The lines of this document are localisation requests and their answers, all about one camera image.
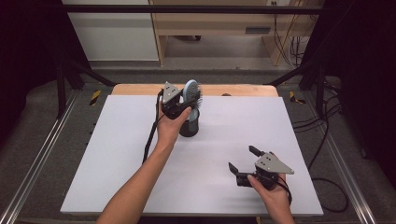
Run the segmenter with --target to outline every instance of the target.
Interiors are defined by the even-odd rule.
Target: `person's right hand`
[[[279,176],[286,181],[285,174],[279,174]],[[262,197],[262,201],[267,208],[268,214],[275,223],[294,223],[293,217],[291,216],[288,193],[284,189],[279,185],[276,185],[274,189],[268,190],[252,175],[248,175],[247,179],[250,182],[250,185]],[[285,185],[283,180],[280,178],[279,183]]]

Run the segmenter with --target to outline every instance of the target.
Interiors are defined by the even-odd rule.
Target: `wooden panel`
[[[184,84],[175,84],[182,89]],[[113,95],[157,95],[163,84],[119,84],[114,87]],[[276,88],[263,85],[201,85],[203,95],[222,95],[228,93],[232,96],[274,96],[277,97]]]

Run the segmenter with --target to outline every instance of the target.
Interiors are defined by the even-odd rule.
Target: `white tabletop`
[[[110,95],[96,124],[61,212],[100,214],[139,168],[155,119],[156,96]],[[252,188],[237,187],[228,162],[255,171],[252,145],[273,151],[294,170],[287,175],[294,216],[320,216],[317,194],[280,97],[205,96],[199,132],[180,136],[152,191],[145,216],[261,216]],[[156,143],[156,134],[150,151]]]

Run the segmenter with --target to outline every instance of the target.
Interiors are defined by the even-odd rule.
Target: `floor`
[[[259,37],[203,36],[196,41],[192,36],[174,36],[168,43],[164,66],[153,62],[92,62],[92,67],[104,77],[122,83],[164,83],[170,81],[183,83],[195,78],[202,83],[249,83],[263,84],[286,74],[292,66],[282,63],[272,66],[265,46]],[[58,122],[56,83],[50,82],[32,90],[27,96],[27,106],[15,126],[13,134],[0,151],[0,209],[6,211],[9,205],[15,205],[14,195],[21,196],[15,206],[15,223],[93,223],[95,217],[71,217],[59,212],[64,195],[90,140],[94,124],[106,95],[111,88],[97,83],[89,77],[83,77],[86,86],[82,91],[67,88],[67,94],[74,99],[74,107],[69,111],[65,123],[58,124],[59,135],[56,141],[47,143],[46,138],[52,127]],[[337,78],[328,77],[334,86],[339,86]],[[288,80],[277,87],[283,97],[293,126],[307,124],[315,116],[311,103],[315,94],[312,91],[300,91],[300,77]],[[89,105],[92,94],[101,90],[97,103]],[[296,100],[290,99],[290,92]],[[333,92],[326,91],[325,98],[330,99]],[[382,175],[375,161],[361,156],[359,142],[356,141],[342,107],[336,99],[329,102],[334,112],[329,118],[329,135],[312,165],[310,174],[331,180],[348,195],[356,198],[345,199],[344,194],[327,180],[315,180],[314,185],[324,210],[323,217],[297,217],[297,223],[396,223],[396,191]],[[314,158],[323,139],[325,125],[320,121],[305,127],[296,127],[295,133],[308,165]],[[43,144],[49,146],[47,154]],[[338,161],[346,164],[351,177],[343,176]],[[36,155],[43,155],[41,166]],[[30,185],[21,193],[18,187],[27,177]],[[364,221],[361,214],[373,216]],[[144,217],[141,223],[256,223],[256,218],[188,218]],[[271,223],[269,217],[263,217],[261,223]]]

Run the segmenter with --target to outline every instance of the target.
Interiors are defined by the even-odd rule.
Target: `white cabinet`
[[[148,5],[147,0],[63,0],[64,4]],[[149,13],[69,13],[89,61],[158,61]]]

